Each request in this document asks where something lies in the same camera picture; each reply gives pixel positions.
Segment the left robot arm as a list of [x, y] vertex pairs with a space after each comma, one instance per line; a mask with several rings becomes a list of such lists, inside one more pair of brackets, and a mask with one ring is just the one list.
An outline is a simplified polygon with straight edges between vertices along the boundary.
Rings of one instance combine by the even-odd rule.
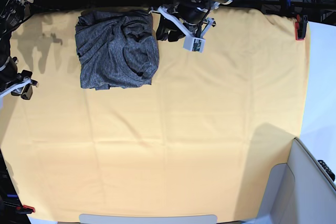
[[210, 12], [218, 9], [221, 4], [228, 5], [233, 0], [172, 0], [171, 4], [162, 4], [166, 13], [175, 17], [177, 21], [171, 21], [161, 15], [159, 26], [156, 30], [156, 38], [161, 41], [176, 42], [186, 37], [186, 33], [178, 27], [181, 24], [191, 35], [201, 38], [205, 29], [215, 26], [208, 17]]

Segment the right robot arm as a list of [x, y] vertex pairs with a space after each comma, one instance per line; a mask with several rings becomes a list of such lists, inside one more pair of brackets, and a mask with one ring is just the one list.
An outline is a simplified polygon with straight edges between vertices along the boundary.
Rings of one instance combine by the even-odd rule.
[[1, 0], [1, 99], [10, 94], [30, 100], [33, 86], [38, 86], [31, 71], [18, 72], [18, 59], [10, 53], [12, 32], [30, 18], [25, 16], [26, 5], [27, 0]]

